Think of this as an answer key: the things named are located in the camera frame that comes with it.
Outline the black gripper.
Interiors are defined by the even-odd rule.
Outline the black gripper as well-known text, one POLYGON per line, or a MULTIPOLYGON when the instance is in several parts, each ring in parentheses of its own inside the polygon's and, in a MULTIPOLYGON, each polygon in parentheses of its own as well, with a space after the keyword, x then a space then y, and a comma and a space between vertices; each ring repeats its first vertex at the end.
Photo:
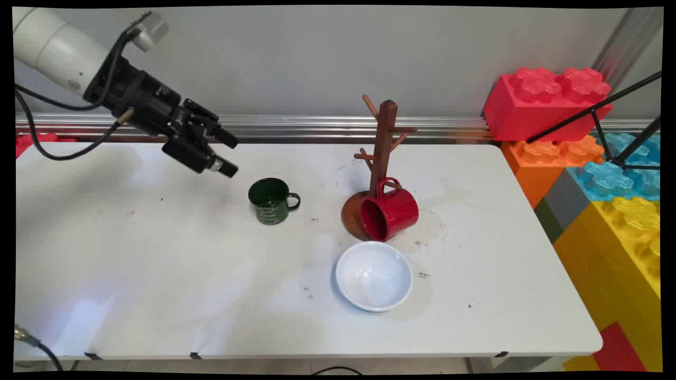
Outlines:
POLYGON ((233 178, 239 167, 218 156, 208 139, 235 149, 239 140, 225 130, 218 116, 195 101, 181 96, 167 85, 119 58, 112 74, 108 58, 85 89, 83 99, 94 103, 103 99, 102 107, 120 117, 133 110, 128 124, 149 136, 164 136, 164 154, 196 173, 205 170, 233 178))

